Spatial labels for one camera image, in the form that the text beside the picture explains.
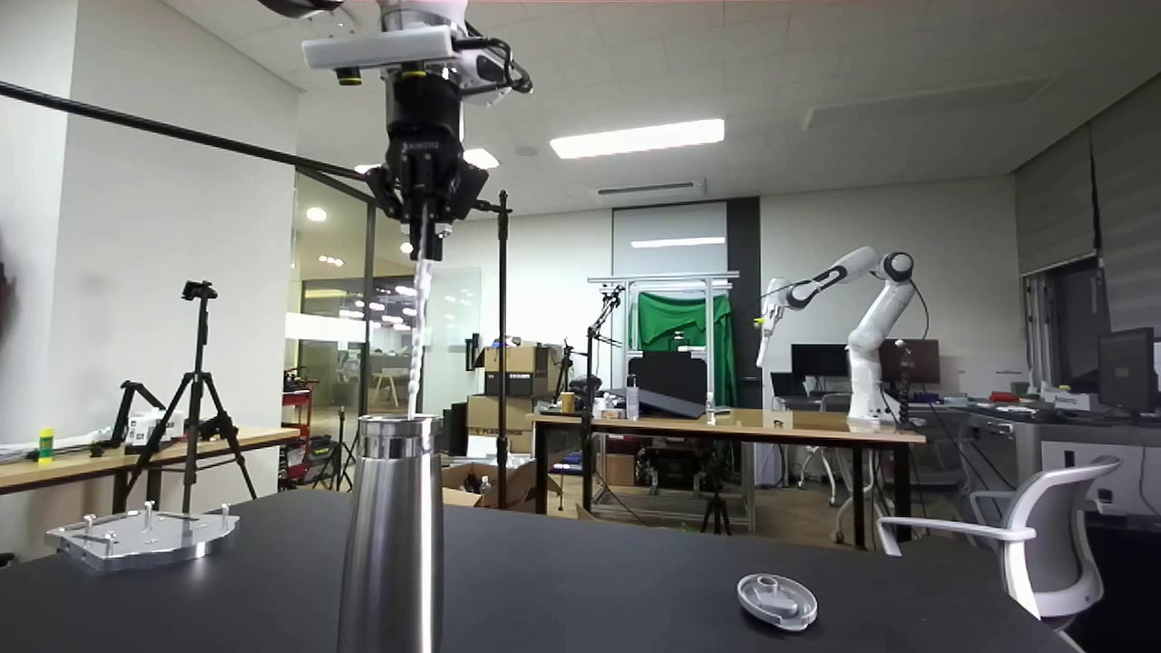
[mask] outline black stand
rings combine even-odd
[[[126,425],[130,425],[130,411],[135,411],[135,394],[146,394],[148,407],[166,411],[143,382],[124,382],[120,383],[120,407],[113,418],[113,434],[111,444],[96,444],[90,454],[103,457],[107,448],[124,447],[126,440]]]
[[[259,499],[255,493],[255,482],[252,482],[252,470],[247,470],[247,457],[242,457],[242,447],[241,447],[241,427],[233,425],[233,418],[226,413],[222,407],[222,394],[213,387],[213,376],[203,369],[203,347],[212,342],[212,313],[207,313],[207,300],[218,298],[213,286],[203,278],[203,282],[184,282],[182,290],[184,300],[199,300],[197,305],[197,357],[194,357],[194,369],[182,376],[176,400],[166,401],[166,413],[157,422],[157,427],[148,430],[148,444],[120,493],[120,504],[130,496],[135,482],[143,477],[143,470],[148,468],[148,459],[157,457],[161,448],[161,440],[182,401],[182,394],[190,390],[190,413],[184,413],[184,477],[182,477],[182,515],[190,515],[190,493],[194,493],[194,482],[197,482],[197,440],[203,440],[203,390],[212,390],[213,400],[213,411],[218,411],[218,434],[229,444],[233,448],[233,459],[241,463],[242,477],[247,477],[247,490],[252,496]]]
[[[615,286],[603,294],[603,314],[585,329],[585,411],[582,411],[582,504],[591,513],[591,468],[596,468],[596,448],[591,448],[591,411],[596,411],[596,382],[591,382],[591,343],[603,334],[608,319],[622,305],[626,286]]]

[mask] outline fluorescent light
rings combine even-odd
[[[471,167],[484,167],[484,170],[499,170],[502,167],[502,158],[493,152],[487,152],[487,149],[465,149],[465,158]]]
[[[330,214],[325,208],[304,208],[304,217],[315,223],[330,221]]]
[[[680,251],[680,248],[721,248],[726,234],[686,234],[686,238],[633,238],[633,251]]]
[[[654,149],[690,149],[726,140],[726,121],[690,121],[690,123],[654,123],[633,130],[591,130],[553,139],[553,152],[559,158],[590,158],[590,156],[622,156],[622,152],[654,152]]]

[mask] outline camera tripod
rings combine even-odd
[[[137,454],[137,463],[130,470],[130,477],[124,482],[124,493],[118,496],[120,504],[130,496],[135,482],[143,477],[143,470],[154,463],[157,448],[161,448],[161,440],[182,401],[182,394],[190,390],[190,413],[184,413],[184,477],[182,477],[182,515],[190,515],[190,493],[194,493],[194,482],[197,482],[197,444],[203,434],[213,434],[207,430],[207,425],[199,422],[199,407],[203,407],[203,394],[212,390],[213,400],[213,427],[218,434],[229,444],[233,448],[233,459],[241,463],[242,477],[247,477],[247,490],[252,496],[259,499],[255,493],[255,482],[252,482],[252,470],[247,470],[247,457],[242,457],[242,447],[241,447],[241,427],[233,425],[233,418],[226,413],[222,407],[222,394],[213,387],[213,376],[203,369],[203,347],[212,342],[212,313],[207,313],[207,300],[218,298],[213,286],[203,278],[203,282],[184,282],[182,290],[184,300],[197,300],[197,357],[194,357],[194,369],[182,376],[176,400],[166,401],[166,413],[157,422],[157,427],[148,430],[148,444],[143,447]]]

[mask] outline white robotic arm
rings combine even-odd
[[[848,390],[854,390],[848,394],[848,427],[874,430],[888,413],[888,400],[883,390],[877,343],[886,342],[886,334],[896,326],[896,319],[904,314],[904,308],[916,298],[910,273],[916,273],[910,253],[894,251],[894,253],[877,256],[870,248],[860,248],[860,251],[848,251],[847,256],[837,256],[819,275],[811,275],[798,282],[770,278],[765,298],[761,298],[761,347],[759,347],[761,383],[770,383],[770,342],[772,342],[776,323],[785,319],[785,308],[804,313],[818,294],[825,294],[847,278],[877,275],[883,290],[877,290],[874,305],[864,313],[856,329],[847,338]]]

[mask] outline stand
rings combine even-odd
[[[190,493],[194,493],[194,482],[197,482],[197,440],[203,440],[203,422],[199,422],[199,407],[203,407],[203,390],[212,390],[213,400],[213,411],[218,411],[218,434],[229,444],[233,448],[233,459],[241,463],[242,477],[247,477],[247,490],[252,496],[259,499],[255,493],[255,482],[252,482],[252,470],[247,470],[247,457],[242,457],[242,447],[241,447],[241,427],[233,425],[233,418],[226,413],[222,407],[222,394],[213,387],[213,376],[203,369],[203,347],[212,342],[212,313],[207,313],[207,300],[218,298],[213,286],[203,278],[203,282],[184,282],[182,290],[184,300],[199,300],[197,305],[197,357],[194,357],[194,369],[182,376],[176,400],[166,401],[166,413],[157,422],[157,427],[148,430],[148,444],[120,493],[120,504],[130,496],[135,482],[143,477],[143,470],[148,468],[148,459],[157,457],[161,448],[161,440],[182,401],[182,394],[190,390],[190,413],[184,413],[184,477],[182,477],[182,515],[190,515]]]
[[[124,447],[126,440],[126,425],[130,425],[130,411],[135,411],[135,394],[146,394],[148,407],[166,411],[143,382],[124,382],[120,383],[120,407],[113,418],[113,434],[111,444],[96,444],[90,454],[103,457],[107,448]]]

